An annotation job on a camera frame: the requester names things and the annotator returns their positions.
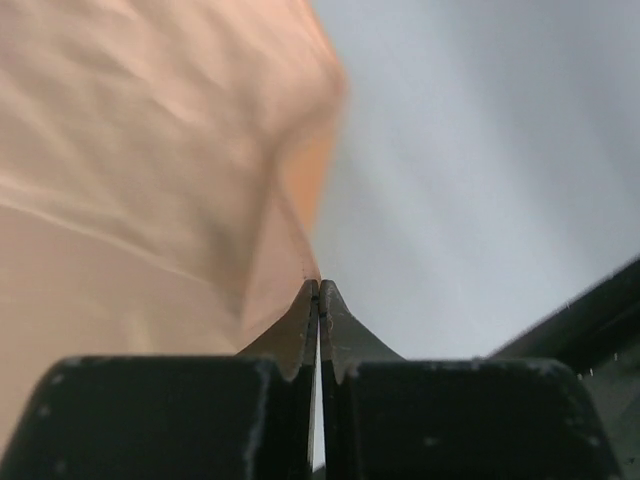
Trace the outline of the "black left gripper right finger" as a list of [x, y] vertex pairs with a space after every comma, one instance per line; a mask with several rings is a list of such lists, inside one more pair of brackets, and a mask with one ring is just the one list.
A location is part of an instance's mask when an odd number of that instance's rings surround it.
[[319, 291], [329, 479], [619, 479], [586, 389], [552, 359], [405, 360]]

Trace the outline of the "peach satin napkin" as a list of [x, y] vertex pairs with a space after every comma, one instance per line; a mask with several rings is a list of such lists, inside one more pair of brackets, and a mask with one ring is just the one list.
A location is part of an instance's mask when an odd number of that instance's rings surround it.
[[1, 5], [1, 434], [56, 361], [234, 354], [319, 270], [346, 79], [307, 1]]

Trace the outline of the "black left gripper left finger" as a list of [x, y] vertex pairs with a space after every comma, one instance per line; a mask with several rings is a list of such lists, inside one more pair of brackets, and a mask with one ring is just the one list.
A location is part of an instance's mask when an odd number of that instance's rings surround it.
[[83, 356], [36, 384], [5, 479], [308, 479], [319, 287], [233, 356]]

